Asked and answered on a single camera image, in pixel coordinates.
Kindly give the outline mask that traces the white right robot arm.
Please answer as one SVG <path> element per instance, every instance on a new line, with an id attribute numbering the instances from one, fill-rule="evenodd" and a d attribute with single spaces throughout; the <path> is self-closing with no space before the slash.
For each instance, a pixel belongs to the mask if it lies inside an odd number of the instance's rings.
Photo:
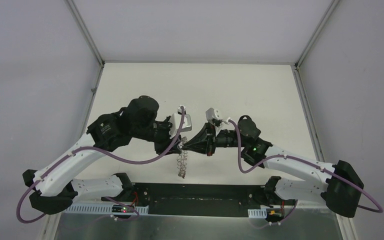
<path id="1" fill-rule="evenodd" d="M 303 200 L 325 204 L 332 212 L 353 218 L 359 208 L 364 184 L 352 165 L 339 160 L 336 164 L 293 156 L 260 138 L 261 131 L 248 115 L 239 118 L 233 130 L 218 130 L 221 120 L 209 120 L 183 148 L 212 156 L 217 148 L 236 148 L 238 165 L 276 170 L 296 179 L 271 176 L 263 186 L 265 205 L 280 201 Z"/>

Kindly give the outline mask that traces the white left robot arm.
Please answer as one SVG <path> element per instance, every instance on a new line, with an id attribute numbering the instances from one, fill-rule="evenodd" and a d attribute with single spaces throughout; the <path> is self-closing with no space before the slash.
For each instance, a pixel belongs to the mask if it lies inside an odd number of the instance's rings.
<path id="1" fill-rule="evenodd" d="M 132 198 L 132 184 L 126 173 L 106 178 L 78 179 L 92 163 L 110 157 L 129 165 L 147 165 L 170 154 L 180 154 L 181 132 L 191 130 L 192 123 L 185 106 L 158 121 L 158 102 L 146 95 L 132 99 L 119 111 L 100 115 L 79 140 L 59 159 L 41 170 L 26 170 L 22 177 L 33 209 L 42 215 L 54 215 L 73 203 L 100 198 L 117 198 L 127 202 Z M 153 143 L 156 156 L 147 160 L 129 160 L 115 155 L 115 150 L 138 139 Z"/>

